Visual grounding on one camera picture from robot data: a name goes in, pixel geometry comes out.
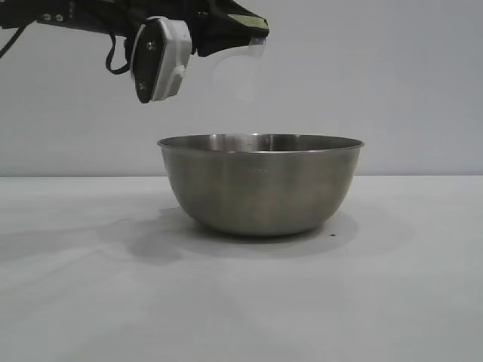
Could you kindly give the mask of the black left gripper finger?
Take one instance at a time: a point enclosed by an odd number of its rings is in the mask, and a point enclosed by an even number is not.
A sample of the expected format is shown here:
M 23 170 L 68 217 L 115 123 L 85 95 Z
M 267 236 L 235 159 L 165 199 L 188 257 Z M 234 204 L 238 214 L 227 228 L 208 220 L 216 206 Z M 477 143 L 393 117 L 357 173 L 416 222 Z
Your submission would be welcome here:
M 220 38 L 266 38 L 268 21 L 236 1 L 208 1 L 206 35 Z

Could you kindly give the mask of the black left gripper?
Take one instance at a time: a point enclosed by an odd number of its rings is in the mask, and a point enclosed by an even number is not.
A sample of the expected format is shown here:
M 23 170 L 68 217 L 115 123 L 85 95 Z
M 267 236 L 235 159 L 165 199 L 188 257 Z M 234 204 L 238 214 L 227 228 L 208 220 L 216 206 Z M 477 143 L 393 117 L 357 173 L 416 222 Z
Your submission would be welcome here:
M 205 1 L 74 1 L 72 6 L 73 19 L 82 29 L 125 37 L 131 54 L 152 56 L 163 52 L 165 40 L 158 34 L 160 25 L 155 23 L 159 17 L 186 23 L 192 55 L 208 57 L 248 46 L 251 41 L 243 26 L 215 23 L 203 28 L 200 13 L 206 10 Z

